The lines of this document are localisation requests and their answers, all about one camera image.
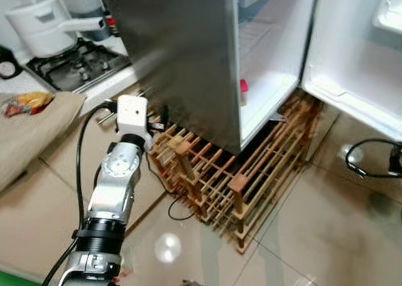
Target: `red item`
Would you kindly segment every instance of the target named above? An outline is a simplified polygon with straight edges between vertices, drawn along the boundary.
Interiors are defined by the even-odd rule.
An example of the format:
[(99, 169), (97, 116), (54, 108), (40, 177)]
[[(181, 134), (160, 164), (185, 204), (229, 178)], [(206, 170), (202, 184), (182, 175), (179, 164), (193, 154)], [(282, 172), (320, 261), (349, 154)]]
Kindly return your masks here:
[(243, 93), (243, 92), (247, 92), (248, 90), (249, 90), (249, 86), (247, 85), (246, 80), (241, 79), (240, 80), (240, 92)]
[(112, 16), (107, 17), (106, 21), (107, 21), (107, 24), (109, 26), (115, 26), (116, 25), (116, 22), (114, 22), (114, 18)]

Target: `open refrigerator door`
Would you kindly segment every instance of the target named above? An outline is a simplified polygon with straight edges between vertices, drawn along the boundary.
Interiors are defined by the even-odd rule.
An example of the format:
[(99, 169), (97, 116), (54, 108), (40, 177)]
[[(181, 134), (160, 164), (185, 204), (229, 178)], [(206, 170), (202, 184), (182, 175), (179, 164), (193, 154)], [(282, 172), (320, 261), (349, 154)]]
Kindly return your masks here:
[(318, 0), (303, 88), (402, 141), (402, 0)]

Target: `white pot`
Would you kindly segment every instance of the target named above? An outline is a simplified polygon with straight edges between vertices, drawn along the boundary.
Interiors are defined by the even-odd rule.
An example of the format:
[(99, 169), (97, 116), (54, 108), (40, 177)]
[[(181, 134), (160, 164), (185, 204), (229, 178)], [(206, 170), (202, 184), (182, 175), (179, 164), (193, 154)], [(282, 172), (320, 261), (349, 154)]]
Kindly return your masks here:
[(59, 0), (21, 0), (6, 17), (31, 53), (39, 58), (58, 55), (77, 42), (75, 31), (99, 30), (102, 18), (69, 19)]

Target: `beige cloth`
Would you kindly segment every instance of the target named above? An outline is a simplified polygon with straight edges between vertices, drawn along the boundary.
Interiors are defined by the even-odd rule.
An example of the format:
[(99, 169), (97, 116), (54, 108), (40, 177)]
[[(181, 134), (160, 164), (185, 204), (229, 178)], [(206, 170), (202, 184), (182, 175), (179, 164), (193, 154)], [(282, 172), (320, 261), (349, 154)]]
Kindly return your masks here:
[[(9, 94), (0, 94), (0, 104), (8, 98)], [(12, 118), (0, 114), (0, 191), (70, 126), (84, 99), (80, 94), (59, 92), (41, 113)]]

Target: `power cord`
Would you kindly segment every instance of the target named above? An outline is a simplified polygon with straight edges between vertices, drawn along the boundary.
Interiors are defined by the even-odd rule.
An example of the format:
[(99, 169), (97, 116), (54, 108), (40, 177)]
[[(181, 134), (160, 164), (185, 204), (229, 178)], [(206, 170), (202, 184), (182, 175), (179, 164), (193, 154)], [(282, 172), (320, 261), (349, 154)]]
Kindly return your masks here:
[(96, 188), (96, 184), (98, 183), (98, 176), (99, 176), (99, 173), (101, 172), (101, 169), (102, 169), (102, 164), (98, 165), (96, 172), (95, 172), (94, 189)]
[(394, 163), (394, 165), (395, 165), (395, 162), (397, 163), (396, 164), (396, 171), (397, 172), (393, 172), (393, 173), (389, 173), (389, 174), (371, 174), (371, 173), (363, 170), (361, 167), (358, 167), (357, 165), (352, 163), (349, 160), (350, 155), (353, 153), (353, 151), (356, 148), (358, 148), (359, 146), (361, 146), (361, 145), (363, 145), (365, 143), (386, 143), (386, 144), (389, 144), (389, 145), (393, 145), (394, 149), (396, 149), (396, 150), (398, 150), (398, 149), (399, 149), (399, 151), (402, 150), (402, 145), (400, 143), (395, 142), (395, 141), (385, 140), (385, 139), (382, 139), (382, 138), (369, 138), (369, 139), (366, 139), (366, 140), (362, 140), (362, 141), (356, 143), (355, 145), (351, 146), (349, 151), (346, 153), (345, 163), (346, 163), (347, 167), (350, 170), (352, 170), (355, 173), (359, 174), (361, 177), (387, 178), (387, 179), (400, 179), (400, 178), (402, 178), (402, 172), (400, 172), (400, 171), (402, 171), (402, 168), (401, 168), (400, 164), (398, 163), (399, 162), (398, 154), (396, 154), (396, 155), (391, 154), (391, 158), (390, 158), (390, 164)]
[[(77, 200), (78, 200), (78, 209), (79, 209), (79, 226), (78, 229), (82, 229), (84, 226), (84, 201), (82, 199), (82, 188), (81, 188), (81, 147), (82, 147), (82, 140), (84, 138), (85, 129), (90, 121), (90, 119), (94, 116), (94, 114), (100, 110), (108, 108), (108, 102), (104, 102), (101, 105), (95, 107), (85, 118), (85, 121), (82, 125), (80, 136), (77, 143), (77, 158), (76, 158), (76, 183), (77, 183)], [(74, 250), (78, 243), (78, 238), (75, 238), (70, 246), (65, 250), (65, 252), (61, 255), (61, 257), (57, 260), (57, 262), (52, 266), (52, 269), (49, 271), (48, 275), (44, 279), (42, 286), (48, 286), (50, 280), (55, 275), (56, 271), (60, 268), (62, 263), (68, 257), (69, 254)]]
[[(159, 175), (158, 175), (154, 170), (151, 169), (151, 164), (150, 164), (150, 162), (149, 162), (148, 154), (145, 154), (145, 159), (146, 159), (146, 162), (147, 162), (147, 164), (148, 164), (148, 170), (159, 180), (160, 184), (161, 184), (162, 187), (165, 189), (165, 191), (166, 191), (167, 193), (169, 193), (169, 194), (174, 194), (173, 192), (170, 192), (170, 191), (165, 187), (165, 184), (162, 182), (162, 180), (161, 180), (161, 178), (159, 177)], [(171, 209), (172, 209), (172, 207), (173, 207), (173, 206), (176, 204), (176, 202), (179, 201), (183, 196), (184, 196), (184, 195), (178, 196), (178, 197), (170, 204), (170, 206), (169, 206), (169, 208), (168, 208), (168, 217), (169, 217), (170, 219), (174, 220), (174, 221), (184, 221), (184, 220), (188, 220), (188, 219), (190, 219), (191, 217), (194, 216), (194, 213), (192, 213), (191, 215), (189, 215), (189, 216), (187, 216), (187, 217), (183, 217), (183, 218), (177, 218), (177, 217), (171, 215)]]

